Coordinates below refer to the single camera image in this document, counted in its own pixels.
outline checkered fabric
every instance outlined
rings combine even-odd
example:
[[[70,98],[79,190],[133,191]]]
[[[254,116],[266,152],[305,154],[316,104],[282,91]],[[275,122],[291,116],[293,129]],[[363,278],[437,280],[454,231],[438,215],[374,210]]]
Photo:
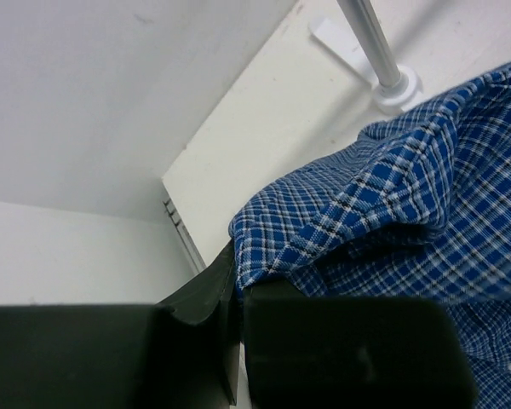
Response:
[[[456,323],[479,408],[511,408],[511,63],[371,124],[261,190],[229,228],[238,294],[426,297]]]

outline white wall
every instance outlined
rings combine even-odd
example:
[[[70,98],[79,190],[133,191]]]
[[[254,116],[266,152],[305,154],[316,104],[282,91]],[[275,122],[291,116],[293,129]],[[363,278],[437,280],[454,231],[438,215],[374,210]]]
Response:
[[[0,0],[0,201],[163,222],[159,177],[294,0]]]
[[[0,304],[160,301],[192,277],[173,229],[0,203]]]

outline blue plaid shirt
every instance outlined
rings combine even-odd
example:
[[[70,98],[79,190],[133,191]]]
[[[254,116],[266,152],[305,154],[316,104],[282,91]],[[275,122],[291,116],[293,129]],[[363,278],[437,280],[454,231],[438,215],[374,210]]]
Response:
[[[308,296],[442,303],[477,407],[511,408],[511,64],[368,125],[261,190],[229,230],[239,290],[284,277]]]

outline white ceiling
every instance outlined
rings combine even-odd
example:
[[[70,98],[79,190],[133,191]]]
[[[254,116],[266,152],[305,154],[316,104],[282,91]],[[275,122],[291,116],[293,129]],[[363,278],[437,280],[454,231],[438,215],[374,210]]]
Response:
[[[160,176],[294,2],[0,0],[0,201],[162,221]]]

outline person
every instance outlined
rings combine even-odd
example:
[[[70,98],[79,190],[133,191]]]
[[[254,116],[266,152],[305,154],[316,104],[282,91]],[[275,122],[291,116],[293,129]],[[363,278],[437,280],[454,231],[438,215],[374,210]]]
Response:
[[[311,297],[441,303],[477,407],[511,408],[511,63],[271,183],[229,232],[239,296],[283,277]]]

